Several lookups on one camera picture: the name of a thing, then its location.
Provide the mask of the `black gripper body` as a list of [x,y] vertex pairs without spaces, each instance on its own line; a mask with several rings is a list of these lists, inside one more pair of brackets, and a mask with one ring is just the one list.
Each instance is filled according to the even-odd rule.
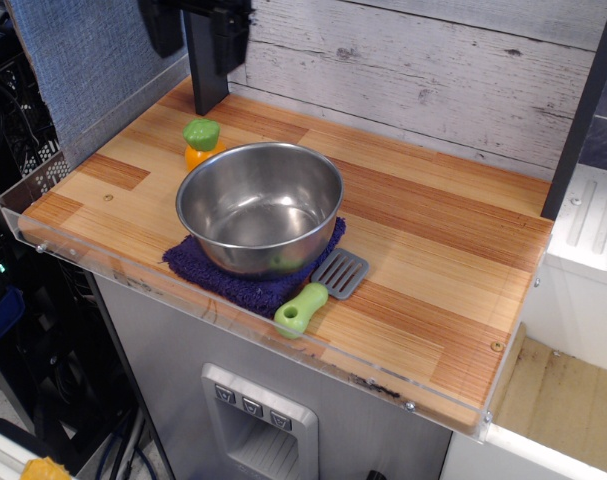
[[211,14],[215,10],[229,11],[234,14],[253,12],[252,2],[245,0],[149,0],[139,1],[139,8],[151,11],[153,8],[175,8],[195,14]]

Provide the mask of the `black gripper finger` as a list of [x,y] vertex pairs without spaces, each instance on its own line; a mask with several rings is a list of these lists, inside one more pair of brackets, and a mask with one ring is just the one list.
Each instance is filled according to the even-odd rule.
[[152,48],[167,58],[183,47],[181,13],[166,1],[140,0],[143,18]]
[[216,7],[211,14],[215,71],[227,75],[246,59],[251,7]]

